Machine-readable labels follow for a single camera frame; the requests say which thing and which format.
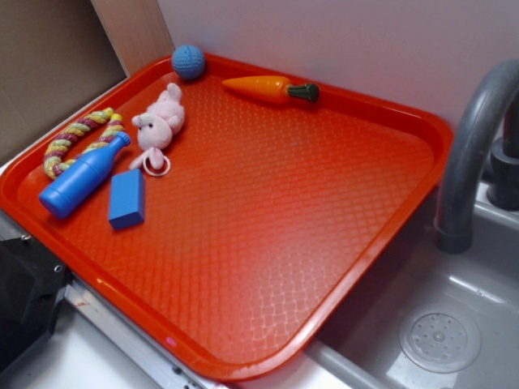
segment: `plush bunny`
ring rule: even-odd
[[[168,147],[174,135],[182,129],[184,124],[184,108],[180,105],[182,91],[175,83],[168,84],[156,102],[151,104],[145,113],[137,115],[131,119],[134,126],[139,128],[137,140],[139,147],[144,151],[135,158],[130,169],[138,169],[141,166],[151,175],[163,175],[169,170],[169,160],[162,150]],[[160,174],[151,173],[146,160],[156,169],[162,169],[164,162],[168,164],[168,169]]]

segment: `white ring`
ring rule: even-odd
[[[171,170],[171,162],[169,162],[169,158],[165,155],[162,155],[162,158],[164,158],[165,164],[167,165],[167,167],[165,168],[165,171],[162,173],[154,173],[154,172],[150,171],[150,169],[148,169],[148,166],[146,166],[146,161],[148,160],[148,156],[145,156],[144,160],[143,160],[143,168],[144,168],[144,170],[146,170],[146,173],[148,173],[150,176],[154,176],[154,177],[160,177],[160,176],[163,176],[166,173],[168,173]]]

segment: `rope toy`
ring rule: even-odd
[[[85,148],[82,153],[84,154],[91,150],[106,146],[119,131],[124,130],[121,115],[115,113],[111,108],[106,108],[102,111],[95,111],[71,123],[56,135],[45,152],[43,160],[43,169],[45,174],[54,180],[61,173],[70,168],[77,157],[63,162],[63,156],[65,156],[74,143],[78,142],[78,140],[90,130],[95,130],[107,122],[109,123],[106,130],[95,142]]]

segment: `tray rim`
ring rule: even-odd
[[[273,73],[273,71],[259,66],[236,62],[210,53],[206,53],[205,55],[208,61],[209,71],[220,71],[223,72],[224,76],[227,71],[227,77],[236,77],[237,73],[240,74],[240,76]],[[140,90],[141,85],[150,83],[170,72],[172,72],[171,56],[161,58],[149,64],[143,70],[120,83],[116,88],[108,91],[101,98],[85,106],[69,120],[51,130],[47,135],[39,139],[37,143],[34,143],[31,147],[26,149],[10,163],[3,174],[0,175],[0,207],[31,235],[49,247],[59,258],[70,258],[71,256],[81,257],[81,253],[74,250],[74,247],[67,247],[61,244],[52,232],[43,229],[37,223],[37,220],[31,217],[31,212],[27,208],[24,208],[22,204],[16,202],[16,188],[14,186],[22,182],[27,174],[37,169],[34,168],[34,162],[32,161],[35,159],[35,155],[39,155],[41,157],[40,160],[42,160],[46,144],[64,126],[93,110],[103,109],[110,105],[120,105],[125,100],[123,98],[124,96],[131,96]],[[287,76],[295,82],[305,82],[305,80],[299,77],[293,75]],[[104,280],[99,280],[94,263],[90,263],[89,267],[82,267],[82,273],[79,275],[79,278],[86,281],[87,284],[104,296],[111,304],[117,306],[118,309],[139,325],[139,327],[143,328],[169,352],[179,357],[184,363],[202,375],[221,381],[239,381],[254,378],[276,369],[297,355],[297,353],[308,344],[313,335],[324,324],[326,318],[332,313],[333,310],[331,310],[330,307],[337,306],[345,298],[348,292],[362,277],[362,274],[367,271],[369,266],[376,260],[378,253],[391,241],[391,238],[410,218],[418,205],[433,190],[443,173],[448,158],[448,150],[453,139],[453,133],[442,119],[420,109],[399,105],[391,101],[323,83],[318,84],[321,89],[321,96],[335,95],[341,99],[347,99],[352,105],[350,110],[355,110],[356,107],[361,106],[364,109],[367,107],[360,116],[352,115],[356,118],[377,122],[394,128],[395,130],[402,130],[401,127],[408,126],[409,123],[415,124],[416,127],[413,131],[404,130],[404,132],[410,132],[423,139],[433,151],[435,161],[425,178],[417,184],[410,196],[405,199],[402,206],[397,209],[382,230],[374,237],[371,244],[355,260],[346,276],[341,278],[335,288],[330,291],[317,309],[311,313],[295,336],[289,339],[277,352],[254,363],[230,364],[226,362],[225,365],[222,365],[220,359],[214,357],[208,350],[201,346],[198,345],[198,347],[196,347],[197,344],[193,344],[195,341],[191,340],[187,334],[181,333],[181,331],[175,333],[174,341],[169,341],[172,333],[172,323],[167,322],[167,320],[151,307],[147,307],[145,310],[142,306],[129,298],[131,291],[115,280],[114,277],[111,277],[112,279],[106,277]],[[341,110],[344,108],[339,106],[340,102],[338,100],[333,101],[327,99],[327,101],[328,103],[323,105],[325,108]],[[375,117],[372,114],[373,111],[378,112],[380,110],[384,111],[384,120],[380,120],[379,115]]]

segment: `blue block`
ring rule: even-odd
[[[112,177],[109,222],[114,229],[144,222],[144,177],[140,170]]]

